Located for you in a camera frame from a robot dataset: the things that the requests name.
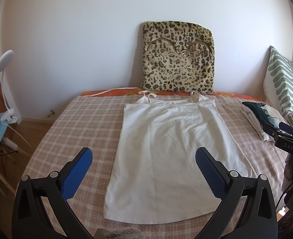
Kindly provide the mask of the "orange floral bed sheet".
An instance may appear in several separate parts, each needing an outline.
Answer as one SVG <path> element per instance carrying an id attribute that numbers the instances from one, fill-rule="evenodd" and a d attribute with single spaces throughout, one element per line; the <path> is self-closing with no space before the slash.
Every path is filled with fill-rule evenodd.
<path id="1" fill-rule="evenodd" d="M 87 91 L 80 94 L 82 97 L 112 97 L 112 96 L 129 96 L 138 94 L 142 89 L 137 87 L 127 87 L 127 88 L 113 88 L 110 90 L 98 90 L 98 91 Z M 160 96 L 187 96 L 188 93 L 185 92 L 170 92 L 170 91 L 155 91 L 156 95 Z M 254 101 L 263 101 L 262 98 L 255 98 L 252 96 L 236 94 L 236 93 L 226 93 L 226 92 L 213 92 L 212 96 L 223 96 L 228 98 L 239 98 L 243 100 L 254 100 Z"/>

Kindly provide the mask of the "leopard print cushion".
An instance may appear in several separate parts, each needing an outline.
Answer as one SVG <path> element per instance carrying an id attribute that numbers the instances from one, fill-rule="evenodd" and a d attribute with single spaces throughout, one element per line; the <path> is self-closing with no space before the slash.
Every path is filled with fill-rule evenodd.
<path id="1" fill-rule="evenodd" d="M 215 79 L 212 32 L 179 21 L 143 23 L 142 88 L 210 94 Z"/>

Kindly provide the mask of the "dark green folded garment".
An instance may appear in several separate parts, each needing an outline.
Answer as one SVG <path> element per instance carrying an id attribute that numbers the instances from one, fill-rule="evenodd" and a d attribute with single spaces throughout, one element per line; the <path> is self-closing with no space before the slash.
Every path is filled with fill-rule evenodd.
<path id="1" fill-rule="evenodd" d="M 253 103 L 249 101 L 243 101 L 244 109 L 250 109 L 253 115 L 257 118 L 257 120 L 264 126 L 266 123 L 273 126 L 275 122 L 273 117 L 269 114 L 269 112 L 263 107 L 266 106 L 265 103 Z"/>

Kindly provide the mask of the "white clip-on desk lamp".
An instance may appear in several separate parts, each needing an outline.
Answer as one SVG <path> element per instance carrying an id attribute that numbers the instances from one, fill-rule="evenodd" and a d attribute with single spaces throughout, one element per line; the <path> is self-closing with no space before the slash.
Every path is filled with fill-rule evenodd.
<path id="1" fill-rule="evenodd" d="M 9 65 L 9 63 L 12 61 L 14 57 L 14 51 L 13 50 L 7 50 L 4 52 L 1 57 L 0 57 L 0 74 L 1 74 L 1 79 L 0 79 L 0 85 L 1 85 L 1 92 L 2 92 L 2 97 L 4 101 L 4 105 L 6 108 L 5 113 L 1 117 L 1 122 L 5 123 L 5 121 L 9 124 L 12 123 L 17 123 L 17 117 L 15 116 L 15 110 L 11 107 L 9 107 L 5 93 L 3 91 L 3 78 L 4 78 L 4 71 L 5 68 Z"/>

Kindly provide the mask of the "white camisole top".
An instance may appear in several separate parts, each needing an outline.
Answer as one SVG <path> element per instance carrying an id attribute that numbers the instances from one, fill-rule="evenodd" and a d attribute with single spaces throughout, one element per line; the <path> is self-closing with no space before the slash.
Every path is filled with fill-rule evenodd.
<path id="1" fill-rule="evenodd" d="M 146 94 L 126 104 L 104 217 L 163 224 L 215 211 L 220 201 L 195 161 L 200 147 L 228 170 L 256 177 L 213 99 L 193 93 L 181 100 L 160 100 Z"/>

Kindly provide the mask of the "white folded clothes stack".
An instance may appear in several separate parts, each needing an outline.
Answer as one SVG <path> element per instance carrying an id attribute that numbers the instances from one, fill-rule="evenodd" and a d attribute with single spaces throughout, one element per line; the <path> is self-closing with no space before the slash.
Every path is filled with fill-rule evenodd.
<path id="1" fill-rule="evenodd" d="M 275 122 L 275 125 L 274 125 L 275 127 L 279 127 L 280 122 L 287 123 L 286 120 L 282 117 L 282 115 L 273 107 L 266 104 L 266 106 L 264 106 L 263 108 L 266 109 L 269 112 L 269 114 L 273 117 L 273 120 Z M 262 124 L 257 120 L 257 118 L 253 115 L 250 109 L 245 110 L 244 105 L 242 104 L 240 112 L 249 121 L 249 123 L 255 129 L 255 131 L 257 132 L 257 134 L 259 135 L 262 141 L 269 142 L 274 140 L 273 137 L 271 137 L 270 135 L 268 135 L 266 132 L 263 131 Z"/>

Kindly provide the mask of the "beige checked bed blanket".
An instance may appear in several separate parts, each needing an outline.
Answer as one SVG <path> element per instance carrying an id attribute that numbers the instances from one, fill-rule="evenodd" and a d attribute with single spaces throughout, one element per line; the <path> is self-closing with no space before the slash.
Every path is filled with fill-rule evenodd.
<path id="1" fill-rule="evenodd" d="M 138 98 L 136 94 L 76 97 L 44 136 L 24 170 L 31 178 L 45 177 L 51 171 L 60 170 L 82 148 L 90 148 L 93 163 L 75 196 L 68 203 L 91 234 L 99 228 L 108 231 L 124 228 L 123 223 L 103 217 L 103 205 L 122 127 L 123 109 L 125 104 L 134 103 Z M 269 178 L 275 204 L 282 208 L 284 200 L 281 186 L 286 152 L 276 148 L 271 142 L 260 140 L 240 112 L 242 99 L 222 95 L 214 95 L 212 98 L 254 170 Z"/>

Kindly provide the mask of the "green striped white pillow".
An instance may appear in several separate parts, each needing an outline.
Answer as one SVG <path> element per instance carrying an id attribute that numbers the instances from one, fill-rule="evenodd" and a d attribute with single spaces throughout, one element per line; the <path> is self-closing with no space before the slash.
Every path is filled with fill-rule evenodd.
<path id="1" fill-rule="evenodd" d="M 273 46 L 263 88 L 267 101 L 293 126 L 293 63 Z"/>

